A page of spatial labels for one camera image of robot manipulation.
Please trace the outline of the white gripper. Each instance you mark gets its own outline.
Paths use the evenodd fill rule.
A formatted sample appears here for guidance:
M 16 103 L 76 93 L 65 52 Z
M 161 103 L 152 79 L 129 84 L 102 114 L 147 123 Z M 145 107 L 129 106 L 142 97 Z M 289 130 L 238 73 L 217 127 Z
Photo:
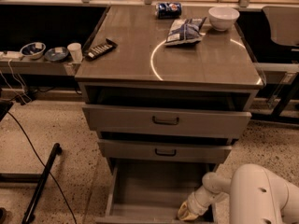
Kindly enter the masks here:
M 178 219 L 193 221 L 202 216 L 210 205 L 214 203 L 218 194 L 211 192 L 204 186 L 192 192 L 187 201 L 183 202 L 178 210 Z

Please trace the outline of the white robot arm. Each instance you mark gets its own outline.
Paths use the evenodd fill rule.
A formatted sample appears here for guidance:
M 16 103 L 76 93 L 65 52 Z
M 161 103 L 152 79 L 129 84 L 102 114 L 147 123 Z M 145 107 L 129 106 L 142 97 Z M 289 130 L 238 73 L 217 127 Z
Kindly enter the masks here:
M 299 188 L 257 164 L 244 164 L 232 178 L 214 172 L 202 177 L 178 210 L 178 219 L 192 221 L 213 203 L 230 198 L 230 224 L 299 224 Z

